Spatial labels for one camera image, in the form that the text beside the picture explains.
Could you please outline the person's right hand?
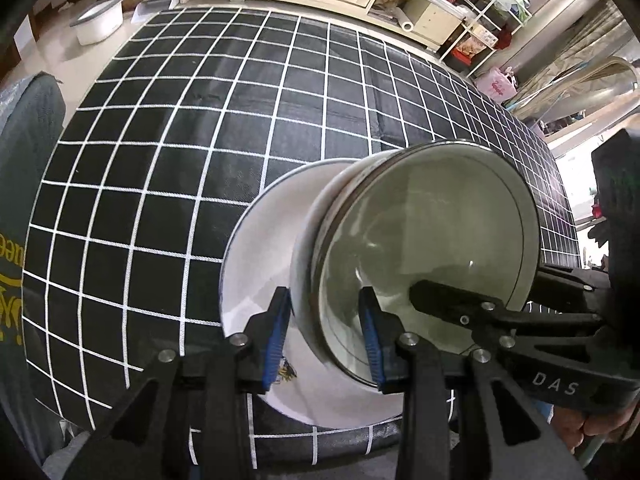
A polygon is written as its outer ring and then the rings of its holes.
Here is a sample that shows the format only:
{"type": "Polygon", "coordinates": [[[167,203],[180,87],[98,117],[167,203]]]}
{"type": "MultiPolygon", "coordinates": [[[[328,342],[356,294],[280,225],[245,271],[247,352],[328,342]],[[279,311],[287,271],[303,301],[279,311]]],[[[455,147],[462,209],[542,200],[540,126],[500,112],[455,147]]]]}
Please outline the person's right hand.
{"type": "Polygon", "coordinates": [[[574,454],[585,437],[605,436],[608,442],[620,442],[630,438],[639,426],[639,407],[630,406],[624,412],[609,415],[585,415],[569,408],[553,410],[551,426],[574,454]]]}

